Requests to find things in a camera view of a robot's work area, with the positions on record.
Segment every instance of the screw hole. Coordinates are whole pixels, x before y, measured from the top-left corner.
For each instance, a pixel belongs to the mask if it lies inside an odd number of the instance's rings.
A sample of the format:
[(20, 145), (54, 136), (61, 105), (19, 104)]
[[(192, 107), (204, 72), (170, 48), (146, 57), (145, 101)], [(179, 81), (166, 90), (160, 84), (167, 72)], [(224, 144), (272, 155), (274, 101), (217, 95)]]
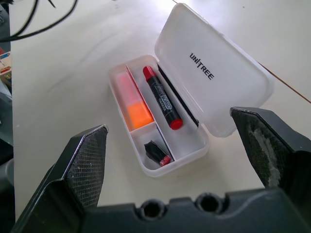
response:
[(156, 220), (164, 215), (165, 206), (157, 200), (149, 200), (142, 204), (140, 215), (145, 220)]
[(202, 194), (196, 200), (196, 206), (205, 212), (220, 213), (222, 205), (219, 197), (213, 194)]

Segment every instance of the black cable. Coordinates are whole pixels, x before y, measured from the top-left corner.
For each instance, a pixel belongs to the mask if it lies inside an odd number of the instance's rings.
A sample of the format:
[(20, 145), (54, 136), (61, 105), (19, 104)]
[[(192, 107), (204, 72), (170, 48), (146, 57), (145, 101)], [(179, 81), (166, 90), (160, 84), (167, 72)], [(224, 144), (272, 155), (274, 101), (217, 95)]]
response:
[(28, 17), (28, 20), (24, 24), (24, 26), (17, 33), (15, 33), (14, 35), (12, 35), (10, 37), (18, 36), (18, 35), (22, 34), (26, 30), (26, 28), (29, 26), (31, 20), (33, 19), (34, 15), (35, 15), (35, 11), (37, 10), (38, 2), (39, 2), (39, 0), (35, 0), (34, 6), (33, 6), (32, 10), (31, 10), (31, 13), (30, 13), (30, 15)]
[(31, 37), (33, 35), (37, 35), (39, 33), (42, 33), (42, 32), (45, 32), (53, 27), (55, 27), (57, 24), (61, 23), (62, 21), (64, 21), (68, 16), (70, 16), (72, 14), (72, 12), (74, 11), (74, 9), (76, 8), (77, 6), (77, 3), (78, 3), (78, 0), (74, 0), (74, 3), (71, 7), (71, 9), (69, 10), (69, 12), (63, 16), (62, 18), (60, 18), (59, 20), (57, 20), (55, 23), (52, 23), (51, 25), (45, 27), (45, 28), (42, 28), (38, 31), (35, 31), (33, 33), (29, 33), (29, 34), (26, 34), (26, 35), (20, 35), (20, 36), (10, 36), (10, 37), (7, 37), (7, 38), (3, 38), (3, 39), (0, 39), (0, 43), (3, 43), (3, 42), (10, 42), (10, 41), (16, 41), (16, 40), (21, 40), (21, 39), (24, 39), (24, 38), (28, 38), (28, 37)]

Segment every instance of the red tip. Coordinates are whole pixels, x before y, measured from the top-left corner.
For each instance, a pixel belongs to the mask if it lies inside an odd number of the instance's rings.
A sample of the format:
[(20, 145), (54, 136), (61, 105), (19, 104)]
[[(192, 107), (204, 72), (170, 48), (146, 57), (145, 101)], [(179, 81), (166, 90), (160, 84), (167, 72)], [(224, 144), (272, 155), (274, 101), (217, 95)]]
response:
[(171, 162), (171, 158), (167, 155), (160, 161), (160, 166), (165, 166)]
[(176, 119), (170, 123), (170, 128), (173, 130), (178, 130), (182, 126), (183, 126), (183, 120), (182, 119)]
[(142, 72), (144, 73), (146, 80), (148, 81), (151, 77), (156, 76), (156, 73), (154, 72), (154, 70), (152, 69), (151, 66), (146, 66), (144, 67), (144, 69), (142, 70)]

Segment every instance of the table surface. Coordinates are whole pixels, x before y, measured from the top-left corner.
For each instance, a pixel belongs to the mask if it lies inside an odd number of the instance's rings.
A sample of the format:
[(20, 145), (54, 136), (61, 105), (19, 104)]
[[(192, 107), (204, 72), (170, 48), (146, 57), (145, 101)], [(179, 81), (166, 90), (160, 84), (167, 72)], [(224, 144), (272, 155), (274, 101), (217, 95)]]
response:
[[(32, 0), (10, 7), (11, 33), (25, 21)], [(28, 32), (61, 17), (70, 1), (41, 1)], [(308, 55), (311, 3), (307, 0), (189, 0), (201, 13), (256, 60), (311, 97)], [(209, 135), (202, 159), (160, 178), (140, 169), (108, 86), (108, 70), (144, 54), (174, 7), (172, 0), (79, 1), (74, 14), (43, 34), (12, 43), (13, 127), (17, 218), (55, 163), (68, 140), (100, 124), (109, 126), (105, 178), (99, 205), (157, 198), (197, 197), (202, 192), (262, 187), (239, 134)], [(276, 80), (263, 105), (293, 129), (311, 138), (311, 105)]]

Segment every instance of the white table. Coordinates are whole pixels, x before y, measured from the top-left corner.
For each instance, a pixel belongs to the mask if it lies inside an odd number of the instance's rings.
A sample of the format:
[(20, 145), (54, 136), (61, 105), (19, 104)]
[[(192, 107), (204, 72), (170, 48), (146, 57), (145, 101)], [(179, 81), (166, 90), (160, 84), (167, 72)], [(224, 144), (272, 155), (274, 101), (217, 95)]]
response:
[[(31, 2), (11, 7), (12, 32), (23, 24)], [(60, 7), (70, 5), (69, 1), (54, 2), (57, 10), (47, 1), (40, 2), (29, 31), (56, 20), (66, 11)], [(68, 140), (103, 123), (109, 126), (109, 134), (99, 205), (140, 205), (150, 198), (167, 202), (173, 197), (195, 198), (204, 191), (222, 196), (226, 191), (262, 187), (237, 132), (228, 138), (210, 135), (210, 150), (204, 158), (161, 178), (146, 176), (138, 165), (109, 90), (107, 72), (126, 60), (154, 54), (174, 4), (171, 0), (81, 0), (63, 24), (12, 43), (17, 217)], [(311, 137), (310, 104), (279, 81), (263, 108)]]

